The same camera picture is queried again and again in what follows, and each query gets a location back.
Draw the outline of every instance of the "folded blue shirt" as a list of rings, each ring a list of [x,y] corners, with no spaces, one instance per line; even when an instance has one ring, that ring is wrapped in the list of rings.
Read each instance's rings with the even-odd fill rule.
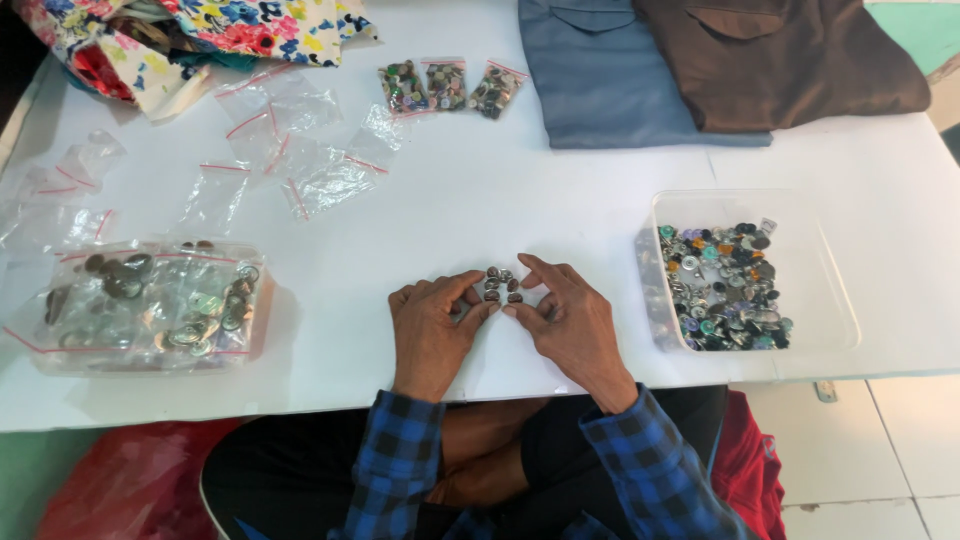
[[[769,146],[773,136],[697,131],[630,0],[519,0],[523,52],[556,149]]]

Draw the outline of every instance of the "plaid sleeve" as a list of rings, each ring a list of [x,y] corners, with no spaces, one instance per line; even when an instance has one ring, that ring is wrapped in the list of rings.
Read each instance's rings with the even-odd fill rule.
[[[626,411],[599,409],[580,429],[610,473],[637,538],[756,539],[713,494],[696,452],[645,386]]]
[[[353,501],[328,540],[413,538],[417,510],[437,481],[446,407],[380,391],[353,465]]]

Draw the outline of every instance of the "folded brown garment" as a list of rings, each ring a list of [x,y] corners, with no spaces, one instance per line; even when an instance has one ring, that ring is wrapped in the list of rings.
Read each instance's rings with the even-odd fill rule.
[[[930,88],[861,0],[633,0],[697,128],[762,132],[926,110]]]

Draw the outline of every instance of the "right hand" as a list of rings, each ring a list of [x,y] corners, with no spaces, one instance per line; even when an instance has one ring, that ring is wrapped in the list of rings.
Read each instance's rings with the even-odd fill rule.
[[[630,408],[636,402],[636,384],[616,348],[610,302],[569,264],[549,264],[522,253],[517,258],[530,268],[521,285],[543,283],[550,293],[536,308],[507,304],[503,312],[515,317],[533,336],[537,352],[583,386],[604,413]]]

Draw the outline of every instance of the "shirt pocket flap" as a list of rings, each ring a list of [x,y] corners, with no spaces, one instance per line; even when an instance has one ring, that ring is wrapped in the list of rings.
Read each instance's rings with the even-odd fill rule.
[[[554,0],[550,11],[561,21],[585,32],[607,32],[622,28],[636,20],[629,0]]]
[[[785,0],[694,0],[685,9],[714,32],[753,39],[783,27],[785,4]]]

